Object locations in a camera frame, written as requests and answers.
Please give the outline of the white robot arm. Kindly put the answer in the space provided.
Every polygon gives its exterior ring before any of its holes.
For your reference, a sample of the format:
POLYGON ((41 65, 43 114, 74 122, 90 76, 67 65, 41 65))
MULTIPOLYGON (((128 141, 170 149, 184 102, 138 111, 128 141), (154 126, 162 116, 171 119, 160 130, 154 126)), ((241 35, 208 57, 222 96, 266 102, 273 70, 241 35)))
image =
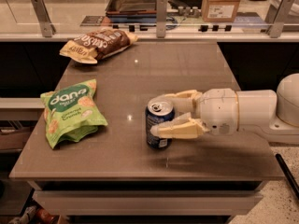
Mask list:
POLYGON ((152 126, 150 132, 159 138, 251 132, 269 142, 299 141, 298 73, 284 77, 275 91, 189 90, 160 98, 173 106, 177 116, 152 126))

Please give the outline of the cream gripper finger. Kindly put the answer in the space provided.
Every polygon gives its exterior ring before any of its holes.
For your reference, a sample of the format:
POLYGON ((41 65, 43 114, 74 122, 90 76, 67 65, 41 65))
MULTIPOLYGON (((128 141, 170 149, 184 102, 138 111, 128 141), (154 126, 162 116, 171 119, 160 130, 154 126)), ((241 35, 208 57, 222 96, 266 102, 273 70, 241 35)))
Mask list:
POLYGON ((150 132, 159 138, 167 139, 194 139, 209 132, 203 121, 194 119, 191 113, 186 113, 174 118, 153 125, 150 132))
POLYGON ((177 115, 191 113, 192 115, 200 115, 200 98, 203 93, 197 90, 181 91, 177 93, 163 94, 162 97, 170 101, 177 115))

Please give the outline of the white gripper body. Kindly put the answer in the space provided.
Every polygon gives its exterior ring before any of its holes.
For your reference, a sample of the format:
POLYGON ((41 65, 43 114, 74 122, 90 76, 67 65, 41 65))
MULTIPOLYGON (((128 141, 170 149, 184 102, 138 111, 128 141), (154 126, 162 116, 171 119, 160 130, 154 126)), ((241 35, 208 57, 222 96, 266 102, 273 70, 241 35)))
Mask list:
POLYGON ((232 134, 238 126, 238 100, 231 89, 206 91, 197 101, 196 116, 214 135, 232 134))

